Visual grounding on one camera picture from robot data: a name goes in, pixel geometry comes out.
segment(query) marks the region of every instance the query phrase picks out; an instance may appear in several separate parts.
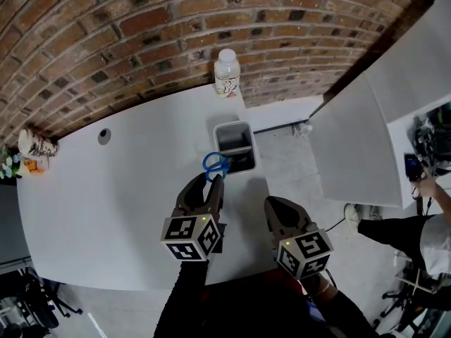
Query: bottle label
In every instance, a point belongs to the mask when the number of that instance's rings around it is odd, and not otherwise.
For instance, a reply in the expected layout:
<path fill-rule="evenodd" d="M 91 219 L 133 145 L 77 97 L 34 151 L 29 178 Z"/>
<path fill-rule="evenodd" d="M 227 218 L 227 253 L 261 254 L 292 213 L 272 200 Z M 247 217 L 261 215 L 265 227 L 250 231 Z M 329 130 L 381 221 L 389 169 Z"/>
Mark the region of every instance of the bottle label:
<path fill-rule="evenodd" d="M 228 79 L 221 79 L 214 75 L 214 81 L 216 83 L 216 92 L 223 95 L 225 98 L 233 98 L 236 96 L 236 89 L 240 83 L 240 76 L 229 77 Z"/>

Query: black sleeve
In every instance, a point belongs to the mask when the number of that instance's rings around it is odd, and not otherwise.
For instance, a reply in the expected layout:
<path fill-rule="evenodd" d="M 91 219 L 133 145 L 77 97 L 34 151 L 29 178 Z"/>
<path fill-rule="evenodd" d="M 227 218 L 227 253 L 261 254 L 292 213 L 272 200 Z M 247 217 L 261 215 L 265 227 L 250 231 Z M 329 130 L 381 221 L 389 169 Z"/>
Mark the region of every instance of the black sleeve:
<path fill-rule="evenodd" d="M 326 322 L 341 330 L 347 338 L 379 337 L 360 309 L 342 292 L 319 310 Z"/>
<path fill-rule="evenodd" d="M 194 337 L 200 331 L 202 294 L 209 262 L 183 262 L 154 337 Z"/>

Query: paper cup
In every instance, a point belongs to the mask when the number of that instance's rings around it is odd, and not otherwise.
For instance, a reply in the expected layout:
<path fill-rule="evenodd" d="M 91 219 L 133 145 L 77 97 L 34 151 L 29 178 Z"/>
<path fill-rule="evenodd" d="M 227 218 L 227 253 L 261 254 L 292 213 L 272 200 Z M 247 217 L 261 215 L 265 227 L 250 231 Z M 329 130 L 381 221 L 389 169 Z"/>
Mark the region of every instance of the paper cup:
<path fill-rule="evenodd" d="M 23 129 L 19 134 L 19 150 L 24 156 L 55 156 L 58 153 L 58 143 L 52 143 L 49 138 L 41 137 L 30 129 Z"/>

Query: black pants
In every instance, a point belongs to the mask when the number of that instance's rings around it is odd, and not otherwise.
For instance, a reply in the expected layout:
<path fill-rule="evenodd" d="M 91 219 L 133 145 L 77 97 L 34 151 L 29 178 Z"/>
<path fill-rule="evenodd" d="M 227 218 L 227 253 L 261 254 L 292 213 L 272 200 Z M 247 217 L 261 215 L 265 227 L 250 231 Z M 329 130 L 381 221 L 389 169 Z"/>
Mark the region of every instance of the black pants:
<path fill-rule="evenodd" d="M 362 220 L 359 233 L 382 244 L 403 251 L 419 268 L 425 269 L 420 252 L 420 238 L 429 217 L 415 216 L 405 219 Z"/>

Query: orange object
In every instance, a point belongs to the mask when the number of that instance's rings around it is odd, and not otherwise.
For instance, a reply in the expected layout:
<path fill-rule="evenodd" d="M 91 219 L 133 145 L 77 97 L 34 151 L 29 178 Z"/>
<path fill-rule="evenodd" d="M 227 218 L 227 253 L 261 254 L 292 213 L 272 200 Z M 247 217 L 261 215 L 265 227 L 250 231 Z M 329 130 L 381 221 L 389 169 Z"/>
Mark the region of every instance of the orange object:
<path fill-rule="evenodd" d="M 45 170 L 38 169 L 37 168 L 37 162 L 36 161 L 29 161 L 26 160 L 23 162 L 25 166 L 27 167 L 28 171 L 32 174 L 42 174 L 45 172 Z"/>

